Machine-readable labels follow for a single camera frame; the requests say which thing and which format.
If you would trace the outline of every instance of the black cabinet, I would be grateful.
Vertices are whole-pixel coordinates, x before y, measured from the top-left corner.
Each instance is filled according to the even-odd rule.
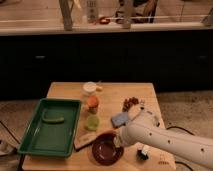
[[[0,37],[0,99],[45,97],[52,81],[212,89],[213,30]]]

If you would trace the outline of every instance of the bottle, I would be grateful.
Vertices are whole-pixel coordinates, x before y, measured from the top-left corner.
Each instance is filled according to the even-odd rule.
[[[87,0],[87,21],[88,23],[94,23],[98,21],[97,0]]]

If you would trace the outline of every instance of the white container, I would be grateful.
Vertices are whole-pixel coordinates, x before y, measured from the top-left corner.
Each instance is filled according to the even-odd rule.
[[[84,94],[86,96],[91,96],[91,95],[95,94],[96,88],[97,88],[96,83],[91,82],[91,81],[87,82],[83,85]]]
[[[98,0],[87,0],[87,21],[94,23],[98,21]]]

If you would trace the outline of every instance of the dark red bowl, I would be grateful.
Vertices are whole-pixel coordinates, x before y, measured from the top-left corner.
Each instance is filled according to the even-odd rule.
[[[116,148],[113,139],[116,136],[113,132],[99,135],[93,145],[92,154],[95,160],[101,165],[112,165],[118,161],[124,153],[124,148]]]

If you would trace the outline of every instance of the wooden table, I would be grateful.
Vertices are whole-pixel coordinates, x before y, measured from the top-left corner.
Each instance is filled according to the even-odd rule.
[[[84,128],[84,123],[88,116],[88,112],[85,108],[87,97],[83,93],[82,86],[83,83],[54,82],[51,84],[47,95],[48,98],[80,99],[82,101],[76,138],[87,133],[87,130]],[[145,100],[145,108],[162,118],[156,94],[151,83],[100,83],[100,86],[103,87],[103,90],[101,92],[96,92],[100,100],[97,113],[97,116],[100,118],[100,126],[97,130],[97,134],[113,129],[110,121],[111,116],[120,113],[124,99],[130,97],[137,97],[138,99]],[[160,122],[161,127],[164,127],[162,119],[160,119]],[[131,147],[125,148],[122,158],[111,166],[101,166],[97,164],[91,155],[91,147],[87,147],[79,152],[73,152],[69,158],[65,159],[26,156],[23,163],[23,170],[171,171],[176,169],[172,154],[153,147],[149,150],[149,159],[146,161],[139,161],[136,158],[136,151],[139,146],[142,146],[142,144],[137,143]]]

